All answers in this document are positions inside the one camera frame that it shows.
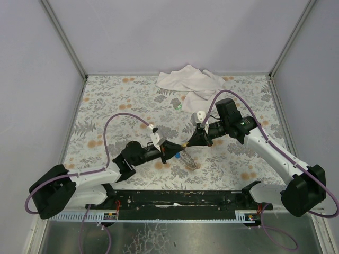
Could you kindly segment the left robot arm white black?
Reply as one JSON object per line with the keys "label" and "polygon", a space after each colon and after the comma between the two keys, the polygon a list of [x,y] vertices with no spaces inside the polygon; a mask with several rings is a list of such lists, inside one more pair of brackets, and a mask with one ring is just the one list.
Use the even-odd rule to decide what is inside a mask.
{"label": "left robot arm white black", "polygon": [[182,145],[170,141],[164,141],[160,146],[149,144],[146,147],[131,141],[106,168],[71,173],[59,164],[29,188],[29,199],[33,200],[37,209],[35,214],[43,220],[71,205],[100,205],[108,197],[104,185],[127,180],[135,174],[135,166],[149,161],[161,159],[166,163],[183,149]]}

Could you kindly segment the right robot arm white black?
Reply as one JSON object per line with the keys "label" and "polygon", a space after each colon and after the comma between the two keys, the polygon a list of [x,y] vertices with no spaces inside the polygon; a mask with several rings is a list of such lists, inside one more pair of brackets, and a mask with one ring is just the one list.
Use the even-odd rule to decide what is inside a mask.
{"label": "right robot arm white black", "polygon": [[326,198],[326,191],[320,186],[326,183],[321,166],[307,165],[269,139],[253,117],[241,115],[232,99],[218,101],[216,109],[219,120],[211,124],[204,121],[207,116],[204,111],[192,114],[195,132],[187,145],[210,147],[213,139],[228,135],[255,151],[284,182],[279,185],[255,181],[244,187],[243,191],[255,202],[282,205],[293,216],[301,217]]}

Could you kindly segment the white disc with keyrings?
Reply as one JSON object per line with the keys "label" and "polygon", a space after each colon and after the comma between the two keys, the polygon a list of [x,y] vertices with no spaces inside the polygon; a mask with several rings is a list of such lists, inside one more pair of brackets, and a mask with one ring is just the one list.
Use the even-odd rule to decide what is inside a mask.
{"label": "white disc with keyrings", "polygon": [[199,164],[195,162],[193,157],[187,152],[186,149],[181,151],[181,160],[185,167],[187,167],[189,170],[196,170],[200,168]]}

